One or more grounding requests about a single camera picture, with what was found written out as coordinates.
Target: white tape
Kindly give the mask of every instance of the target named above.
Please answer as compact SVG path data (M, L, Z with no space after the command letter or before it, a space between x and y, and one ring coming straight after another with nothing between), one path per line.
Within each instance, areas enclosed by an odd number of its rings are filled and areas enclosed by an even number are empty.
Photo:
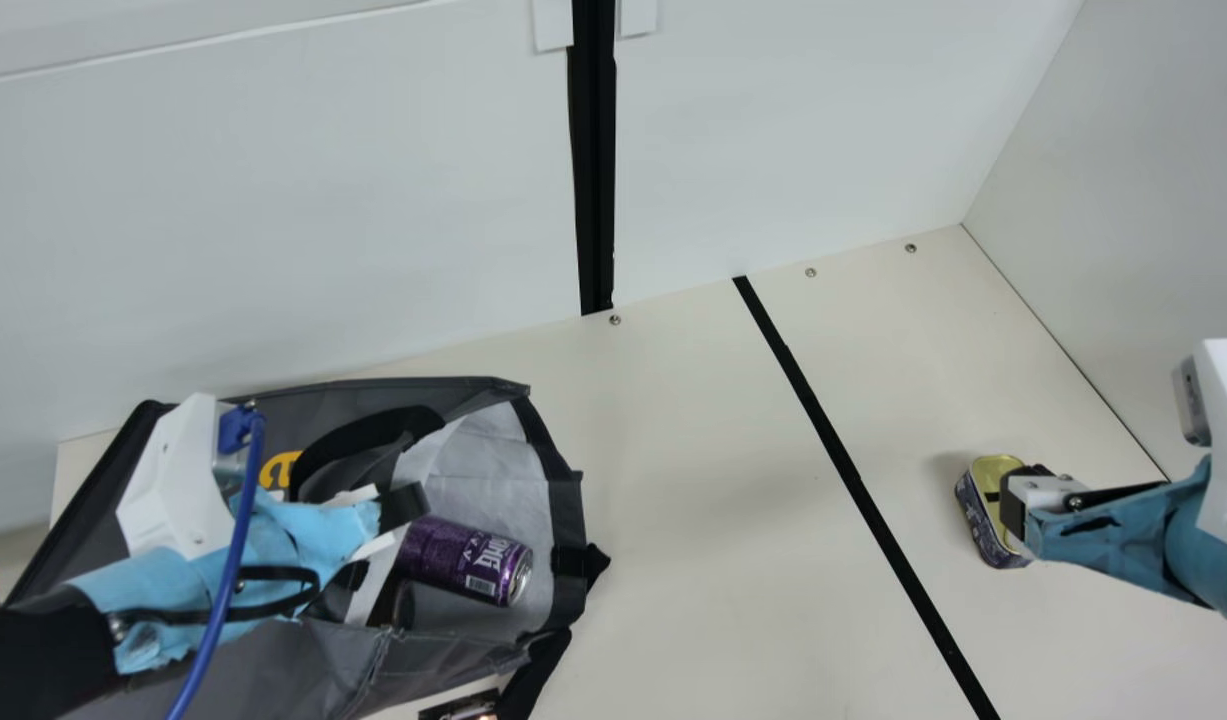
M573 44L572 0L534 0L534 42L539 53Z
M658 0L622 0L621 36L658 32Z

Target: purple can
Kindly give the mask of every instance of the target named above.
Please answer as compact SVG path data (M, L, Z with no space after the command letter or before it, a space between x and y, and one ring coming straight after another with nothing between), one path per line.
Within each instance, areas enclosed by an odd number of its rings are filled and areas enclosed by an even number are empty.
M395 565L417 583L510 607L529 584L533 551L513 538L425 515L409 524Z

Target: screw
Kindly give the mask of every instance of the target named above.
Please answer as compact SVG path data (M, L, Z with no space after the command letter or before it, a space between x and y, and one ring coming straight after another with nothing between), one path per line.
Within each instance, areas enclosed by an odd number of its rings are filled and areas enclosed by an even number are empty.
M107 626L110 628L110 637L115 638L115 644L124 641L128 638L129 629L124 626L124 619L110 618L107 621Z

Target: black vertical gap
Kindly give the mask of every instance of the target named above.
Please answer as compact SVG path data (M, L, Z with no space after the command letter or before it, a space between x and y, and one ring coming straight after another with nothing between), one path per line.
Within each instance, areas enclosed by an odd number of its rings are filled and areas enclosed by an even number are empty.
M615 0L573 0L568 134L573 146L577 274L582 314L614 307Z
M742 297L742 301L746 301L746 309L750 310L751 318L755 319L755 324L758 325L760 331L764 335L764 341L768 343L769 350L773 351L778 364L782 366L782 373L787 374L787 380L795 389L796 397L800 397L800 405L804 406L810 423L814 423L814 428L818 432L818 439L822 442L825 450L827 450L827 455L831 456L836 471L840 473L845 488L849 489L849 496L854 500L856 510L861 513L863 520L866 521L866 527L870 527L870 534L875 537L875 542L879 543L879 550L883 552L883 558L888 561L893 574L897 575L897 583L901 583L906 596L910 599L910 605L915 606L917 615L924 621L924 628L928 629L929 635L933 638L933 644L936 644L937 650L942 654L942 660L946 661L951 675L955 676L956 682L960 682L960 688L964 692L964 698L968 698L969 707L973 707L980 720L1000 720L1000 714L991 705L991 698L987 697L987 691L978 682L978 676L969 667L969 661L964 659L964 655L960 651L960 646L955 643L955 638L951 637L951 629L942 621L942 616L937 613L937 607L934 607L933 599L924 591L924 585L915 574L915 569L910 568L910 562L906 559L906 552L902 552L901 546L897 545L897 537L893 537L892 530L888 529L888 524L883 520L883 515L879 511L879 507L875 505L875 500L870 497L865 483L863 483L861 473L856 471L856 465L854 465L854 461L849 456L849 448L845 448L845 443L840 439L840 433L836 432L834 426L831 424L831 419L827 418L827 413L822 410L822 404L818 402L818 396L815 395L809 379L804 377L795 354L791 354L791 348L787 347L787 342L782 341L782 334L777 332L777 326L773 324L768 310L764 309L763 302L760 302L760 297L755 293L751 281L746 277L740 277L733 278L733 283L737 286L737 292Z

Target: can lid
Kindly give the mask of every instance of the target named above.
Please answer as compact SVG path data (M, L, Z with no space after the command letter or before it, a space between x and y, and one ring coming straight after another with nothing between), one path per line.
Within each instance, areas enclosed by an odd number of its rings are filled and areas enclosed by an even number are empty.
M507 605L514 605L517 600L520 600L523 592L525 592L525 586L529 585L529 575L533 574L533 551L525 550L520 556L520 562L517 562L517 568L510 574L510 588L507 591Z

